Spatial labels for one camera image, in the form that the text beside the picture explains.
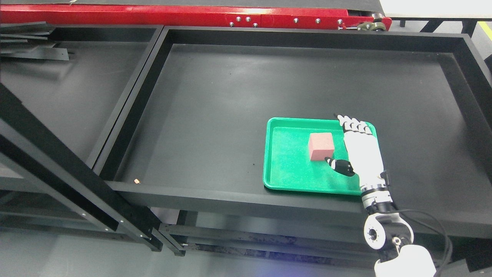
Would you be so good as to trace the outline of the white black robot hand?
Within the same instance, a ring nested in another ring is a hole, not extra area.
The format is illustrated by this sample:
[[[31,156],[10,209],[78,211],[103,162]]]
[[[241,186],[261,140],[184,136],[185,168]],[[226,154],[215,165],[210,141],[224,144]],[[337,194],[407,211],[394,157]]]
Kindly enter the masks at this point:
[[[387,187],[381,174],[384,165],[379,142],[370,126],[362,120],[346,115],[337,115],[343,130],[343,142],[348,154],[347,160],[325,157],[325,162],[341,175],[358,175],[362,193],[371,189]]]

